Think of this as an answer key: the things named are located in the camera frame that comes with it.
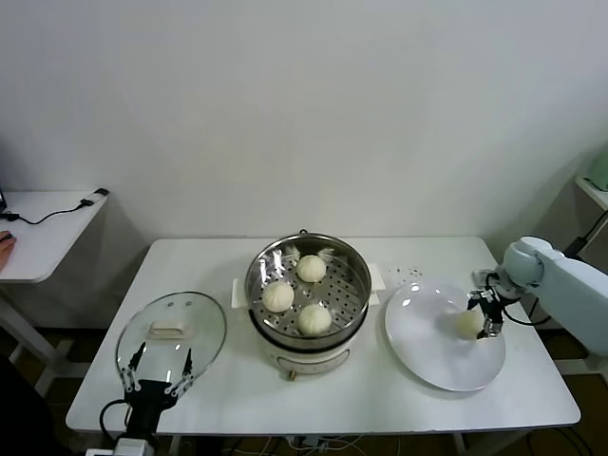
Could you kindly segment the person's hand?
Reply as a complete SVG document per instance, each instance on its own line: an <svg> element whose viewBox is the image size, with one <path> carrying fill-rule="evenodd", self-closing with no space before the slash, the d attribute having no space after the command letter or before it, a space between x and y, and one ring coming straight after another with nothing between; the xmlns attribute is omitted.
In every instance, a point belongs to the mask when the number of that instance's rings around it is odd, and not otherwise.
<svg viewBox="0 0 608 456"><path fill-rule="evenodd" d="M6 267L13 252L16 238L10 231L0 232L0 271Z"/></svg>

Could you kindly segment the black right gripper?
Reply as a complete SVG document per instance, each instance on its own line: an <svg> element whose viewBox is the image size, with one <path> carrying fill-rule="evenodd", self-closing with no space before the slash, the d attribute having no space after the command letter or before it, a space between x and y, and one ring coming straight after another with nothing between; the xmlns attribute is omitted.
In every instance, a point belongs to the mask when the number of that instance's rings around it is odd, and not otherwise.
<svg viewBox="0 0 608 456"><path fill-rule="evenodd" d="M504 303L493 283L493 278L486 278L482 289L471 291L467 301L468 311L480 308L484 314L484 324L476 336L477 340L497 337L502 331Z"/></svg>

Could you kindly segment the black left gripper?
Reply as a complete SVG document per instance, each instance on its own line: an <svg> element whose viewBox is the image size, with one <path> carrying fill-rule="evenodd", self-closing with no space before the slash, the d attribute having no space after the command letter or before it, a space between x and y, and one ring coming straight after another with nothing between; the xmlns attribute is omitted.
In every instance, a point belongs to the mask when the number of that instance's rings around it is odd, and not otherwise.
<svg viewBox="0 0 608 456"><path fill-rule="evenodd" d="M192 350L185 358L181 378L170 384L157 380L142 380L140 388L135 373L145 351L145 343L133 353L126 367L119 367L119 376L125 392L124 400L131 407L125 435L131 438L148 439L157 431L161 415L178 402L193 384Z"/></svg>

